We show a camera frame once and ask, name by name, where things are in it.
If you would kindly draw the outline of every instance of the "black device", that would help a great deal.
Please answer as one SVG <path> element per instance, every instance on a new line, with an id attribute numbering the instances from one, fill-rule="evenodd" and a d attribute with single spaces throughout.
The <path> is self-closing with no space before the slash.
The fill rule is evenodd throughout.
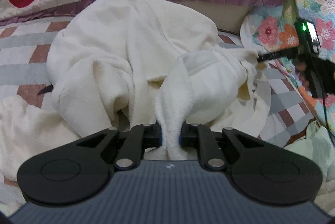
<path id="1" fill-rule="evenodd" d="M 302 59 L 306 63 L 304 75 L 309 81 L 309 89 L 313 98 L 323 98 L 324 88 L 318 68 L 314 63 L 320 53 L 320 42 L 313 22 L 306 19 L 297 18 L 294 22 L 295 30 L 298 34 L 299 45 L 296 47 L 267 53 L 259 56 L 258 62 L 264 62 L 281 57 L 288 59 Z"/>
<path id="2" fill-rule="evenodd" d="M 161 136 L 158 123 L 109 128 L 32 157 L 17 173 L 27 203 L 3 223 L 330 223 L 313 203 L 322 173 L 311 160 L 232 128 L 187 123 L 180 146 L 197 160 L 143 160 Z"/>

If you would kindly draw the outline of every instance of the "light green cloth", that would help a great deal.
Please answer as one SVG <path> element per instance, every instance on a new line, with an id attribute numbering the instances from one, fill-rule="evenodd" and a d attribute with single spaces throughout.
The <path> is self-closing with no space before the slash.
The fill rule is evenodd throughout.
<path id="1" fill-rule="evenodd" d="M 0 203 L 0 211 L 6 216 L 9 217 L 13 213 L 15 213 L 20 207 L 22 206 L 21 203 L 18 202 L 11 202 L 9 205 L 5 205 Z"/>
<path id="2" fill-rule="evenodd" d="M 323 182 L 328 181 L 329 167 L 335 162 L 335 149 L 325 127 L 318 127 L 316 121 L 310 123 L 306 139 L 298 140 L 285 148 L 314 161 L 322 171 Z"/>

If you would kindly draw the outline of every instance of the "plaid bedsheet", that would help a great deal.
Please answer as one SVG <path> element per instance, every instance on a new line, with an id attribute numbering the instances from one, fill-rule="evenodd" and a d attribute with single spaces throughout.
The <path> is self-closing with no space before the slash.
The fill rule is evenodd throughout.
<path id="1" fill-rule="evenodd" d="M 242 45 L 239 36 L 225 32 L 219 32 L 219 36 L 224 42 L 222 47 Z M 307 125 L 315 118 L 301 96 L 276 67 L 267 65 L 263 73 L 271 86 L 271 106 L 258 138 L 285 147 L 305 136 Z"/>
<path id="2" fill-rule="evenodd" d="M 0 100 L 18 94 L 29 104 L 50 108 L 50 94 L 37 94 L 50 84 L 46 70 L 50 45 L 70 20 L 69 17 L 45 18 L 0 30 Z M 222 47 L 241 45 L 238 36 L 223 32 L 219 32 L 219 36 L 223 40 Z M 284 147 L 303 137 L 314 117 L 278 69 L 268 66 L 263 72 L 271 85 L 272 97 L 269 117 L 258 138 Z M 16 182 L 0 174 L 0 203 L 4 202 L 4 187 L 7 192 L 18 190 Z M 19 195 L 14 197 L 22 202 Z"/>

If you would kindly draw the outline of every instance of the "white towel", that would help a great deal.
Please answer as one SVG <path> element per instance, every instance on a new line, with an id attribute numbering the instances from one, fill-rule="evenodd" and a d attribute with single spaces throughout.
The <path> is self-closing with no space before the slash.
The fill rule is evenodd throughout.
<path id="1" fill-rule="evenodd" d="M 240 49 L 215 49 L 217 52 L 204 50 L 180 56 L 165 79 L 155 102 L 163 144 L 147 152 L 145 159 L 196 159 L 195 150 L 179 146 L 184 120 L 189 124 L 208 125 L 214 131 L 234 127 L 254 137 L 264 127 L 271 95 L 267 93 L 270 87 L 264 78 L 259 80 L 255 92 L 252 90 L 257 64 L 255 54 Z M 250 98 L 245 101 L 238 98 L 238 90 L 247 79 L 246 93 Z"/>
<path id="2" fill-rule="evenodd" d="M 119 111 L 130 127 L 157 117 L 164 145 L 148 153 L 157 159 L 192 157 L 178 145 L 184 119 L 257 136 L 268 115 L 270 86 L 262 74 L 255 78 L 255 52 L 222 49 L 220 42 L 215 24 L 185 6 L 97 0 L 51 45 L 47 68 L 57 113 L 26 106 L 18 96 L 2 102 L 0 172 L 16 180 L 24 160 L 118 126 Z"/>

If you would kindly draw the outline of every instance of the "metal pin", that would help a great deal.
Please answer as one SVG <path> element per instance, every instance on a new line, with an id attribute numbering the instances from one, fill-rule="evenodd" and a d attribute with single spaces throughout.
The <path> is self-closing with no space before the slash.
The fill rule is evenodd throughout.
<path id="1" fill-rule="evenodd" d="M 123 158 L 123 159 L 117 160 L 116 164 L 119 167 L 130 167 L 133 164 L 133 161 L 130 159 Z"/>
<path id="2" fill-rule="evenodd" d="M 222 167 L 224 165 L 224 160 L 213 158 L 208 161 L 208 164 L 212 167 Z"/>

